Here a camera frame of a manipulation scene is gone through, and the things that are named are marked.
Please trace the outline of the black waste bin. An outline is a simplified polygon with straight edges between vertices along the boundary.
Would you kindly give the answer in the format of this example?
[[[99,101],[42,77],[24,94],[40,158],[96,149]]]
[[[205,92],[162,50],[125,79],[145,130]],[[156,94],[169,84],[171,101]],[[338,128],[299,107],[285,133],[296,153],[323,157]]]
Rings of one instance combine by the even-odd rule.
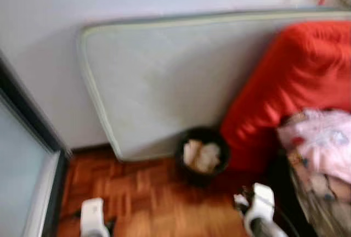
[[[189,169],[186,167],[186,165],[183,162],[183,146],[188,140],[197,140],[197,141],[202,141],[203,143],[216,143],[220,147],[220,164],[217,165],[216,169],[214,170],[213,173],[211,174],[203,174],[196,172],[194,170]],[[210,128],[210,127],[195,127],[192,129],[189,129],[188,131],[185,132],[183,135],[183,138],[180,140],[178,143],[178,147],[175,150],[174,157],[176,159],[177,165],[179,166],[179,169],[181,173],[184,175],[186,180],[192,185],[198,186],[198,187],[206,187],[208,186],[214,179],[215,177],[218,177],[219,174],[223,173],[229,162],[230,162],[230,149],[223,137],[221,136],[220,132],[218,130]]]

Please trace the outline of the crumpled white paper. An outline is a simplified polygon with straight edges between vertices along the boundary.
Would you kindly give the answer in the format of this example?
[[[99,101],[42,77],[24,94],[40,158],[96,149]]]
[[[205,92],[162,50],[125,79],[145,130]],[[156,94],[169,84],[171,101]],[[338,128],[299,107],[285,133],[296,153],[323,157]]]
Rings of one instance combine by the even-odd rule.
[[[188,140],[183,146],[183,162],[191,170],[211,174],[220,164],[220,147],[218,144],[203,143],[200,140]]]

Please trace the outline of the beige floral bed sheet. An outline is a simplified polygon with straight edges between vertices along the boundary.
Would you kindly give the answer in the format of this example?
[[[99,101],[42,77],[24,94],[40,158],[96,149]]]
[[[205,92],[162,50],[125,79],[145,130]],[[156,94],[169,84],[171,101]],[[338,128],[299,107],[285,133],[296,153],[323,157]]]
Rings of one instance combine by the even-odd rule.
[[[299,204],[318,237],[351,237],[351,185],[308,168],[298,153],[286,158]]]

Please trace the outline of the pink cartoon print blanket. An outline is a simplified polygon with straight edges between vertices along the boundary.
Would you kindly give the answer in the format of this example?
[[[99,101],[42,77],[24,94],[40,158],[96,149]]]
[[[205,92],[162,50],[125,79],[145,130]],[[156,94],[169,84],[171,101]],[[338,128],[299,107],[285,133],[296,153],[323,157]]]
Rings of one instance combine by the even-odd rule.
[[[351,183],[351,114],[304,109],[278,127],[282,146],[298,154],[314,172]]]

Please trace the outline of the dark framed glass door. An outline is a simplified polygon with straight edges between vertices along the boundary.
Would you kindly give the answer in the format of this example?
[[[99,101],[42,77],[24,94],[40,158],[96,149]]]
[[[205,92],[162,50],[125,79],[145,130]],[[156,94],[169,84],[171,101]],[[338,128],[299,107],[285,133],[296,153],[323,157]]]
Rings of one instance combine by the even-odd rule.
[[[63,154],[0,54],[0,237],[55,237]]]

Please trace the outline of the large red cushion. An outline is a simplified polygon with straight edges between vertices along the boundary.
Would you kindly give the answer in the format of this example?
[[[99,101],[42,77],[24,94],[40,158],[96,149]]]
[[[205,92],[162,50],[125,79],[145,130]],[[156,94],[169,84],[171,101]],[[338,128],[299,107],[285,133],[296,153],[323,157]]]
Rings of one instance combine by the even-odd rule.
[[[262,173],[283,119],[303,109],[351,110],[351,23],[286,26],[231,102],[220,127],[231,170]]]

